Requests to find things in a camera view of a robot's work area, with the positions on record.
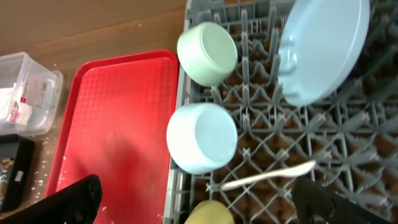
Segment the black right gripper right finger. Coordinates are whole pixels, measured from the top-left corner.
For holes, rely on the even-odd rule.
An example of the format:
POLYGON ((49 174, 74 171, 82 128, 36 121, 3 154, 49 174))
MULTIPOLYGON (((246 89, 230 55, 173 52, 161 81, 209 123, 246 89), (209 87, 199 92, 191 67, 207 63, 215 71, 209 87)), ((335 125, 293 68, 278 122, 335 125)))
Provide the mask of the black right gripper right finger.
POLYGON ((295 180, 292 199, 300 224, 390 224, 304 176, 295 180))

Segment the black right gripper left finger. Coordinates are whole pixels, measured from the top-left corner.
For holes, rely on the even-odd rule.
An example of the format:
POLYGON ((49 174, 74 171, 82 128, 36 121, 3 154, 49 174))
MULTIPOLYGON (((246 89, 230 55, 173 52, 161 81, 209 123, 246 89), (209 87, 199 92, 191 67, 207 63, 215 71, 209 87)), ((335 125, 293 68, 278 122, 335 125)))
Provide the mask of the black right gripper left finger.
POLYGON ((92 224, 103 191, 98 175, 91 174, 43 200, 1 220, 1 224, 92 224))

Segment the white plastic spoon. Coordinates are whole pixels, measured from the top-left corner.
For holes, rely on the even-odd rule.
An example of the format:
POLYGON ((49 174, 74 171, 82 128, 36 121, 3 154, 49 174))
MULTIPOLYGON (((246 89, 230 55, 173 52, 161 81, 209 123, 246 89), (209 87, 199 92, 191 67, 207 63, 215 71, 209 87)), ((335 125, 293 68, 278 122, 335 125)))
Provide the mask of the white plastic spoon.
POLYGON ((277 169, 270 172, 265 172, 263 174, 256 174, 249 177, 245 177, 243 179, 234 180, 231 182, 226 182, 220 185, 220 190, 227 191, 233 190, 238 187, 242 187, 247 184, 253 184, 255 182, 259 182, 261 180, 271 179, 274 177, 284 177, 284 178, 295 178, 301 175, 305 175, 309 173, 311 170, 315 168, 317 164, 316 160, 310 160, 304 163, 301 163, 296 166, 277 169))

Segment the yellow cup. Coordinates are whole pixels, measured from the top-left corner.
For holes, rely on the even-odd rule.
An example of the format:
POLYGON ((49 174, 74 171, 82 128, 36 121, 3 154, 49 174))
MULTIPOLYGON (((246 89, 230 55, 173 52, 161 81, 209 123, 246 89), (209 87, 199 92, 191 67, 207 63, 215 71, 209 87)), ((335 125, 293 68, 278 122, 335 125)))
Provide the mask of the yellow cup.
POLYGON ((235 224, 232 213, 221 202, 204 200, 188 216, 185 224, 235 224))

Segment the light blue bowl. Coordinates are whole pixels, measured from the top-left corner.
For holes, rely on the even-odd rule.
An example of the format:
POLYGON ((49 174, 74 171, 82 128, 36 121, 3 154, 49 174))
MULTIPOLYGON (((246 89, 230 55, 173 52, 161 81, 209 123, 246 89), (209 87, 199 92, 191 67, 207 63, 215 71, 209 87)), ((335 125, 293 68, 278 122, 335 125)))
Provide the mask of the light blue bowl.
POLYGON ((200 175, 217 170, 234 157, 238 131, 228 111, 214 103, 179 107, 167 126, 169 153, 182 170, 200 175))

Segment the light blue plate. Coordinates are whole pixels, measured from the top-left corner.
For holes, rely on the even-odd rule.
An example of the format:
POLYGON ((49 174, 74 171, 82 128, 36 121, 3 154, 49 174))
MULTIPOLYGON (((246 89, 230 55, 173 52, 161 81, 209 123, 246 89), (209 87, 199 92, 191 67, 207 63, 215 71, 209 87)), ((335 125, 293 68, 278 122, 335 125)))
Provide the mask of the light blue plate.
POLYGON ((286 102, 306 106, 331 95, 359 59, 369 21, 369 0, 297 0, 279 45, 286 102))

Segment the green bowl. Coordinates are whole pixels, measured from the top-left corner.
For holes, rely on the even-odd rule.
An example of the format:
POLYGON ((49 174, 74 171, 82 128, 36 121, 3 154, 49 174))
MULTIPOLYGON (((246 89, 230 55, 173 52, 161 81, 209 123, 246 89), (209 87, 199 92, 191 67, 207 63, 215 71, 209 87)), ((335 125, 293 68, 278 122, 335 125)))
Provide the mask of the green bowl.
POLYGON ((183 32, 177 55, 185 73, 197 84, 218 86, 234 71, 238 52, 233 38, 220 25, 204 22, 183 32))

